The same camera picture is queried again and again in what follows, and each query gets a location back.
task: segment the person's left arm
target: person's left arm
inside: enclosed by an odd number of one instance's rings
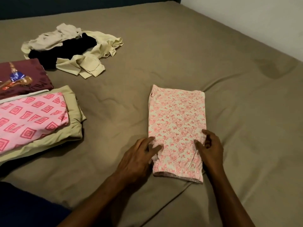
[[[92,226],[104,208],[129,184],[144,177],[149,161],[162,147],[147,151],[154,137],[142,138],[124,154],[117,170],[101,186],[80,204],[58,227]]]

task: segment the forearm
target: forearm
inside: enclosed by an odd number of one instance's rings
[[[225,227],[255,226],[230,185],[224,170],[212,175],[212,186]]]
[[[113,174],[82,204],[80,204],[58,227],[92,226],[103,209],[126,186],[121,175]]]

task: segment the bed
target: bed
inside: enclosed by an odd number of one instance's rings
[[[48,72],[54,87],[75,92],[87,117],[84,139],[8,162],[3,181],[74,208],[147,136],[153,84],[200,90],[207,128],[224,145],[226,174],[255,225],[301,225],[300,61],[173,1],[0,21],[0,61],[22,60],[22,42],[62,22],[124,45],[101,59],[106,70],[96,78]],[[206,176],[195,184],[151,175],[109,210],[114,226],[222,225]]]

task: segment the folded maroon t-shirt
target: folded maroon t-shirt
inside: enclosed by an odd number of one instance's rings
[[[38,59],[0,63],[0,99],[53,88]]]

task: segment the hand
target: hand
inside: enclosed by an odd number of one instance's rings
[[[134,183],[146,176],[151,158],[162,148],[161,145],[158,145],[148,150],[148,144],[154,139],[155,137],[139,139],[125,152],[116,173],[122,176],[127,184]]]
[[[211,176],[221,174],[224,172],[221,141],[218,136],[209,130],[202,130],[202,133],[206,134],[204,146],[198,140],[194,140],[202,162],[206,165],[207,171]]]

